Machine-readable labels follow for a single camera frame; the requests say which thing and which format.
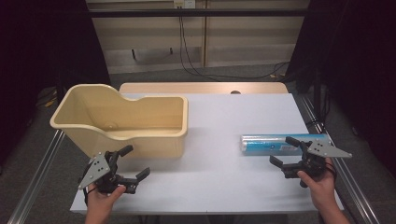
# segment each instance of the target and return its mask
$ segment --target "power outlet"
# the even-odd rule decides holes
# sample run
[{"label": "power outlet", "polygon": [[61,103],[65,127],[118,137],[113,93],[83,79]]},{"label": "power outlet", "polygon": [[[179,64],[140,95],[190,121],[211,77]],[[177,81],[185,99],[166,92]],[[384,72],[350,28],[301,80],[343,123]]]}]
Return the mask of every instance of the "power outlet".
[{"label": "power outlet", "polygon": [[184,0],[174,0],[174,8],[184,8]]},{"label": "power outlet", "polygon": [[184,0],[184,8],[195,8],[195,0]]}]

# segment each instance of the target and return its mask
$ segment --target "plastic wrapped item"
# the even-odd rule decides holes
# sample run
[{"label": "plastic wrapped item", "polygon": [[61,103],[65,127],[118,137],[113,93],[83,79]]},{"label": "plastic wrapped item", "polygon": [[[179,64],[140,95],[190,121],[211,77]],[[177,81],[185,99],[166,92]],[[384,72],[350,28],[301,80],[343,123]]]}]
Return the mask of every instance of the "plastic wrapped item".
[{"label": "plastic wrapped item", "polygon": [[243,134],[241,151],[247,155],[301,155],[299,148],[285,142],[287,136],[304,142],[319,140],[330,144],[327,134]]}]

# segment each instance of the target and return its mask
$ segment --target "human hand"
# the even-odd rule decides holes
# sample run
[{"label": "human hand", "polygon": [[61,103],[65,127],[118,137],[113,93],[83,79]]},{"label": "human hand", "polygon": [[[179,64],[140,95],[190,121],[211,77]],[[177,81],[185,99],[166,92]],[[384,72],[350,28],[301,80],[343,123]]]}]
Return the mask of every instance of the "human hand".
[{"label": "human hand", "polygon": [[[335,172],[332,160],[329,158],[326,158],[326,167]],[[349,223],[335,201],[333,172],[326,170],[322,176],[315,180],[304,171],[299,171],[297,175],[310,188],[312,203],[319,210],[326,224]]]},{"label": "human hand", "polygon": [[86,224],[107,223],[114,202],[125,192],[123,185],[118,186],[110,195],[99,192],[94,184],[88,186],[88,209]]},{"label": "human hand", "polygon": [[[326,158],[326,163],[327,168],[333,170],[332,161],[329,158]],[[311,189],[312,203],[318,210],[336,205],[332,172],[326,170],[322,176],[315,178],[315,180],[304,171],[299,171],[297,175]]]}]

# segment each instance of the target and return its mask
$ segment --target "beige plastic container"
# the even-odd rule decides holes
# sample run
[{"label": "beige plastic container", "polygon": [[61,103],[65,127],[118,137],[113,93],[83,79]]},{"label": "beige plastic container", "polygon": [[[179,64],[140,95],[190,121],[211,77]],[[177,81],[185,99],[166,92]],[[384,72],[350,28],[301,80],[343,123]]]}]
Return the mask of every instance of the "beige plastic container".
[{"label": "beige plastic container", "polygon": [[184,151],[188,101],[183,96],[128,99],[110,86],[71,88],[50,120],[89,157],[127,145],[127,157],[174,158]]}]

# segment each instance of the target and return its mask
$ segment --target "cable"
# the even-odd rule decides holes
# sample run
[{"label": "cable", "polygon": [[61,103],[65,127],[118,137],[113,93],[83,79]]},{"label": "cable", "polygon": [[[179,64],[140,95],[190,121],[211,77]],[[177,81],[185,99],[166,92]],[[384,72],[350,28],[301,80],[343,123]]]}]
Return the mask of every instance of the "cable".
[{"label": "cable", "polygon": [[90,191],[87,192],[87,190],[84,188],[82,191],[84,192],[84,202],[85,204],[88,206],[88,195],[93,192],[94,190],[96,190],[96,187],[91,189]]},{"label": "cable", "polygon": [[[214,81],[218,81],[218,80],[214,79],[213,77],[208,77],[208,76],[205,76],[205,75],[199,73],[199,72],[194,68],[194,66],[192,66],[192,63],[191,63],[191,60],[190,60],[190,55],[189,55],[189,52],[188,52],[188,50],[187,50],[186,38],[185,38],[185,36],[184,36],[183,18],[182,18],[182,17],[179,17],[179,18],[178,18],[178,22],[179,22],[179,26],[180,26],[180,60],[181,60],[181,65],[183,66],[184,70],[185,70],[186,72],[188,72],[189,74],[193,75],[193,76],[206,77],[206,78],[212,79],[212,80],[214,80]],[[184,48],[185,48],[185,51],[186,51],[186,54],[187,54],[187,58],[189,59],[191,68],[192,68],[197,74],[190,72],[190,71],[187,70],[187,68],[184,66],[183,57],[182,57],[182,55],[181,55],[181,50],[183,49],[183,48],[182,48],[182,42],[183,42],[183,40],[184,40]]]},{"label": "cable", "polygon": [[[201,74],[201,73],[198,72],[198,71],[195,69],[195,67],[192,65],[192,62],[191,62],[191,59],[190,59],[190,54],[189,54],[189,52],[188,52],[188,50],[187,50],[186,37],[185,37],[185,34],[184,34],[184,22],[183,22],[183,18],[182,18],[182,17],[179,17],[179,26],[180,26],[180,60],[181,60],[181,65],[183,66],[183,69],[184,69],[186,72],[188,72],[189,74],[191,74],[191,75],[193,75],[193,76],[206,77],[206,78],[212,79],[212,80],[214,80],[214,81],[220,81],[220,80],[217,80],[217,79],[215,79],[215,78],[213,78],[213,77],[230,77],[230,78],[241,78],[241,79],[258,79],[258,78],[262,78],[262,77],[269,77],[269,76],[275,74],[276,71],[278,71],[279,69],[281,69],[285,64],[288,64],[288,63],[289,63],[289,62],[277,63],[277,64],[274,65],[274,71],[272,71],[271,73],[262,75],[262,76],[257,76],[257,77],[235,77],[235,76],[204,75],[204,74]],[[194,70],[195,73],[192,73],[191,71],[189,71],[189,70],[184,66],[183,58],[182,58],[182,56],[181,56],[181,50],[182,50],[182,46],[183,46],[182,43],[183,43],[183,42],[184,42],[184,49],[185,49],[185,51],[186,51],[187,58],[188,58],[188,60],[189,60],[190,66],[191,66],[191,68]]]},{"label": "cable", "polygon": [[321,127],[321,133],[325,133],[326,129],[326,118],[330,113],[331,110],[331,98],[329,94],[329,89],[326,87],[326,92],[323,98],[323,105],[321,106],[320,110],[320,115],[318,115],[318,118],[316,119],[311,119],[308,122],[305,123],[307,128],[310,128],[313,124],[317,123]]}]

